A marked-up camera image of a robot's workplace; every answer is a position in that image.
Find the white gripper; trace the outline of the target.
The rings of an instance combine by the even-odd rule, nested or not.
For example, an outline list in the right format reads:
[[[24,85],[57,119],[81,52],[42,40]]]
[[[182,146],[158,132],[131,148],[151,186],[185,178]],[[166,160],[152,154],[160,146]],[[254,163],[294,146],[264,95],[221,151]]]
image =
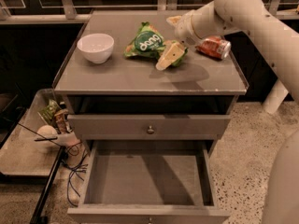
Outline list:
[[[191,10],[184,15],[168,17],[167,23],[175,27],[176,39],[186,47],[195,47],[199,44],[200,38],[196,35],[192,26],[192,15],[194,11]],[[165,49],[156,63],[155,67],[163,71],[169,66],[177,67],[187,53],[187,48],[176,40],[167,40],[164,42]]]

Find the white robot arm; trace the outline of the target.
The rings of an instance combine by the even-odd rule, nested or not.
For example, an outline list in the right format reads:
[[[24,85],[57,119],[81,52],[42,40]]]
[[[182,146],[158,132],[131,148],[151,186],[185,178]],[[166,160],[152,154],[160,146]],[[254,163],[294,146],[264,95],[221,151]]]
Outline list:
[[[295,102],[299,102],[299,34],[274,17],[262,0],[213,0],[181,16],[171,16],[176,40],[193,48],[210,35],[244,32]],[[274,160],[262,224],[299,224],[299,131]]]

